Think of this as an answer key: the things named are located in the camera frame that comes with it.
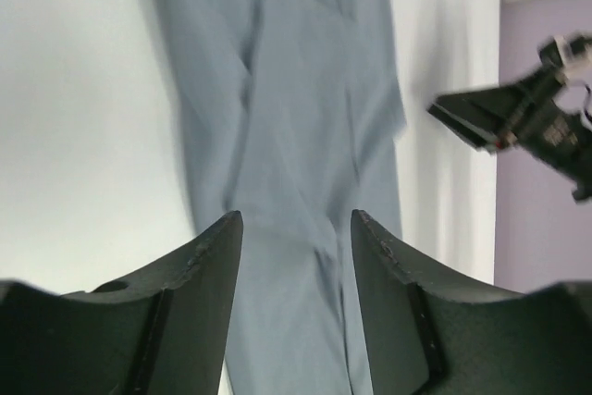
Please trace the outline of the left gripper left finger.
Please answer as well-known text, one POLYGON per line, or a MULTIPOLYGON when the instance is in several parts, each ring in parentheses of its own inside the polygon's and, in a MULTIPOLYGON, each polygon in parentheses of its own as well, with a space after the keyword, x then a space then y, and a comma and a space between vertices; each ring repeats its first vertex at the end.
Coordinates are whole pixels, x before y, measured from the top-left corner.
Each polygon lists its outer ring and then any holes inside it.
POLYGON ((91 292, 1 284, 5 394, 215 394, 241 259, 230 212, 91 292))

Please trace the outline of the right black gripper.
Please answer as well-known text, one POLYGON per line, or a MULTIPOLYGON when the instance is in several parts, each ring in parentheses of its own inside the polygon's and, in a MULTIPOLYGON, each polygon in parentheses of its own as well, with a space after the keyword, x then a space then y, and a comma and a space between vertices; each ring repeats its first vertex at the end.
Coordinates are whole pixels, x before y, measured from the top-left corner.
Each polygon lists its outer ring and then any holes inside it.
POLYGON ((567 84, 556 78, 559 54, 550 39, 538 50, 539 66, 515 83, 484 90, 440 94, 427 113, 472 148, 498 153, 519 146, 575 184, 573 199, 591 198, 591 88, 582 108, 557 104, 567 84), (478 134, 497 134, 494 145, 478 134))

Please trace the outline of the grey t shirt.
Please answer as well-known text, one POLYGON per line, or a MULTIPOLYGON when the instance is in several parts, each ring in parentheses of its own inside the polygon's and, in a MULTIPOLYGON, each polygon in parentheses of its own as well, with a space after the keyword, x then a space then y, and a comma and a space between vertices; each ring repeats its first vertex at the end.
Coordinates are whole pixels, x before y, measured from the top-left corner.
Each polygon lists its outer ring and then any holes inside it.
POLYGON ((159 0, 197 231, 238 210, 237 394, 368 394, 351 214, 401 229, 390 0, 159 0))

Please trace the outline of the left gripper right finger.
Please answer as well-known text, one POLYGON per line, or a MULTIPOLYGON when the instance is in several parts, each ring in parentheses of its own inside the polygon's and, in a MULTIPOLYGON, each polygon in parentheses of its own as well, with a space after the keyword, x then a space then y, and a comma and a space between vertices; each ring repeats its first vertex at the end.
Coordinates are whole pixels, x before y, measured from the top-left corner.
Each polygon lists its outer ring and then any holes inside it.
POLYGON ((470 278, 351 215, 364 336, 377 394, 587 394, 591 285, 530 293, 470 278))

